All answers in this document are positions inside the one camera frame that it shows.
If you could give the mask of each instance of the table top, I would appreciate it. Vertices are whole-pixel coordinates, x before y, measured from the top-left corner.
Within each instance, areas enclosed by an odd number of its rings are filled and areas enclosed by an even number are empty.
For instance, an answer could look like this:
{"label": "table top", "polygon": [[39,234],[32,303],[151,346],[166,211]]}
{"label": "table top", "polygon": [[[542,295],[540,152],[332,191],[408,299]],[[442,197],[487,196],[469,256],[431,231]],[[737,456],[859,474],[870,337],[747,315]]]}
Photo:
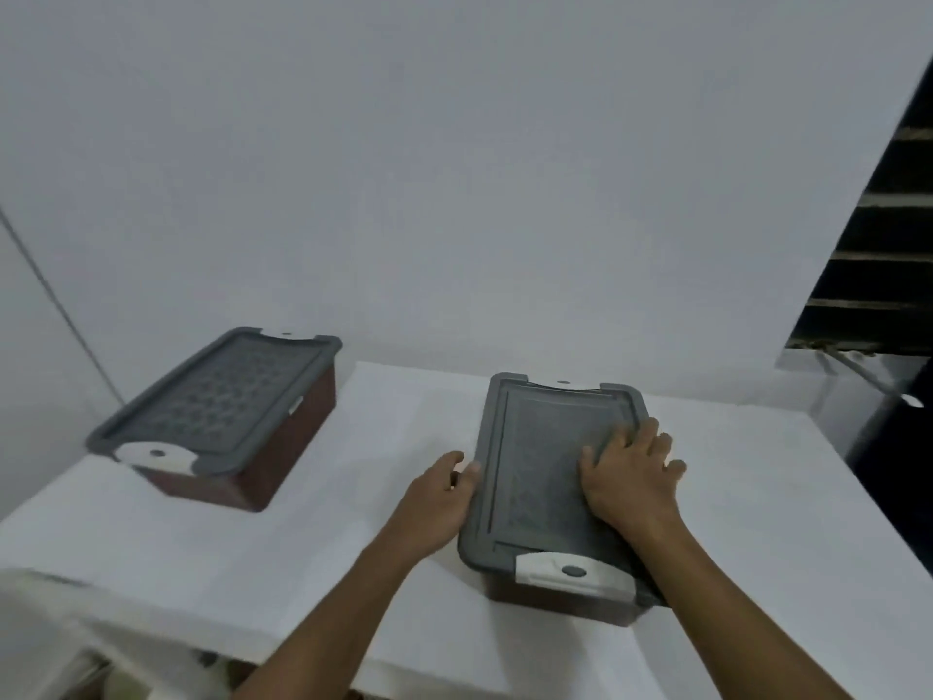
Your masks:
{"label": "table top", "polygon": [[[413,476],[445,451],[473,452],[487,384],[357,364],[262,513],[169,498],[84,457],[0,525],[0,564],[274,645],[343,576]],[[690,465],[678,499],[717,563],[850,693],[925,694],[933,580],[810,418],[645,400]],[[621,629],[492,603],[480,589],[452,545],[419,564],[367,652],[365,689],[390,692],[391,674],[415,674],[474,694],[716,696],[669,610]]]}

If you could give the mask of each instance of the plastic storage container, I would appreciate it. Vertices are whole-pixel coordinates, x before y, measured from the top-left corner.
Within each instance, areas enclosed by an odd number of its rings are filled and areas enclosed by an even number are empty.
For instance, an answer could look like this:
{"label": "plastic storage container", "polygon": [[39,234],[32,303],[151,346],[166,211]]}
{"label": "plastic storage container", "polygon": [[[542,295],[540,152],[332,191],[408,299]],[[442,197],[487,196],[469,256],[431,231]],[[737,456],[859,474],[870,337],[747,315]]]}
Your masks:
{"label": "plastic storage container", "polygon": [[617,423],[637,427],[645,402],[626,385],[571,388],[491,380],[476,447],[483,483],[457,548],[490,599],[627,626],[664,601],[632,548],[589,512],[577,461],[585,444],[599,454]]}
{"label": "plastic storage container", "polygon": [[341,340],[241,327],[94,430],[165,494],[263,510],[334,409]]}

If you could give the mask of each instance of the hand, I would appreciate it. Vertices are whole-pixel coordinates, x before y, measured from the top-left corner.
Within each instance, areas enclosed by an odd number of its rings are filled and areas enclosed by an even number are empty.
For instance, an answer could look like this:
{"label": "hand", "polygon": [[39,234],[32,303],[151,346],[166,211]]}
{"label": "hand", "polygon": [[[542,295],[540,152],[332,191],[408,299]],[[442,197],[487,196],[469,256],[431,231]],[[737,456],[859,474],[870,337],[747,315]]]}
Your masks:
{"label": "hand", "polygon": [[450,486],[453,468],[462,452],[448,452],[415,479],[377,538],[392,554],[414,565],[437,553],[460,530],[469,502],[480,482],[480,465],[471,462]]}
{"label": "hand", "polygon": [[580,483],[589,508],[633,546],[680,524],[674,490],[687,465],[677,459],[664,466],[673,442],[649,417],[631,442],[628,428],[617,427],[599,464],[592,447],[583,448]]}

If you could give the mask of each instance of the gray oval button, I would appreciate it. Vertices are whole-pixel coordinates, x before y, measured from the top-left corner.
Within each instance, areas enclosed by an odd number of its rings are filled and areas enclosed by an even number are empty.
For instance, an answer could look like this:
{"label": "gray oval button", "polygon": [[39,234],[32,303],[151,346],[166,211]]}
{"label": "gray oval button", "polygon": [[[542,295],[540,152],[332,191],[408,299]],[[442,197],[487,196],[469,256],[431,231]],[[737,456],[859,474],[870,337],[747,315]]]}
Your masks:
{"label": "gray oval button", "polygon": [[561,567],[561,572],[570,577],[586,577],[586,570],[582,567],[577,567],[576,564],[565,564]]}

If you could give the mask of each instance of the white table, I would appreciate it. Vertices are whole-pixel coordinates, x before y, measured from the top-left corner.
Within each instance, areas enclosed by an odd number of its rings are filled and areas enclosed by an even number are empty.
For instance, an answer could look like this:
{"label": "white table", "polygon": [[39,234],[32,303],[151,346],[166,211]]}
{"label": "white table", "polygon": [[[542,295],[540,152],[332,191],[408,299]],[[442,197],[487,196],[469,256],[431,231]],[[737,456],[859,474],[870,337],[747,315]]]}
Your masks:
{"label": "white table", "polygon": [[[216,695],[179,644],[268,656],[412,476],[449,449],[472,453],[487,383],[357,364],[258,514],[168,498],[87,456],[0,525],[0,564],[19,594],[144,680]],[[933,580],[812,421],[645,399],[690,465],[683,515],[729,575],[856,697],[927,695]],[[356,686],[392,698],[717,696],[670,611],[621,629],[494,604],[452,546],[405,582]]]}

